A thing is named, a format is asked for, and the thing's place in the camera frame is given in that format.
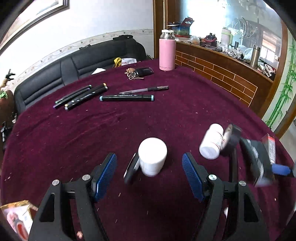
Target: key ring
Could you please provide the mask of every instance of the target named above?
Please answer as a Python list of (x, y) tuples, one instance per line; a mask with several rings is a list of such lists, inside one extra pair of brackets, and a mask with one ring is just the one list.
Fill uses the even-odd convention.
[(136, 73), (135, 72), (129, 72), (128, 73), (129, 80), (133, 80), (135, 77), (136, 77)]

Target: picture frame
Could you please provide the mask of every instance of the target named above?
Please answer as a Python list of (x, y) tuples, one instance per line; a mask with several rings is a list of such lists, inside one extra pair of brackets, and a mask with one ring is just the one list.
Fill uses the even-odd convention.
[(19, 14), (0, 41), (0, 55), (31, 27), (67, 8), (68, 0), (34, 0)]

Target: black tape roll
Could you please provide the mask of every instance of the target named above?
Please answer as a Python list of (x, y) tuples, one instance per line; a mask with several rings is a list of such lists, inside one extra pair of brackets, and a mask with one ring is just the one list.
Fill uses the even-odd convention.
[(135, 180), (135, 177), (137, 176), (136, 173), (140, 167), (140, 158), (138, 153), (135, 153), (133, 158), (131, 159), (126, 172), (123, 176), (124, 183), (125, 184), (133, 184), (133, 181)]
[(234, 148), (239, 143), (239, 139), (242, 134), (242, 129), (238, 126), (230, 124), (224, 131), (223, 135), (223, 143), (221, 147), (220, 154), (222, 156), (229, 156)]

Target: black leather sofa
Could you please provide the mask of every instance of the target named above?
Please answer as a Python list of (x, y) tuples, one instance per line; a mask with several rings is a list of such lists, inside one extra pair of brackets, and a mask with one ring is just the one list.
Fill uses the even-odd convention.
[(17, 114), (57, 89), (91, 75), (97, 68), (112, 68), (117, 57), (143, 61), (146, 52), (140, 43), (124, 36), (81, 48), (51, 63), (16, 87), (14, 99)]

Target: green bamboo painting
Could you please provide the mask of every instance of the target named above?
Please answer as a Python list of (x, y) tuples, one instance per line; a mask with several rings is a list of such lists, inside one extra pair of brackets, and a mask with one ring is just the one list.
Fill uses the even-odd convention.
[(284, 104), (286, 104), (289, 100), (291, 100), (291, 96), (293, 96), (293, 83), (296, 82), (296, 49), (295, 49), (295, 40), (292, 38), (292, 45), (289, 47), (289, 51), (291, 53), (291, 60), (289, 65), (289, 71), (286, 76), (286, 81), (283, 83), (283, 89), (281, 91), (281, 95), (275, 105), (275, 108), (269, 117), (268, 121), (266, 121), (266, 125), (272, 129), (272, 125), (279, 117), (280, 119), (283, 117), (282, 108)]

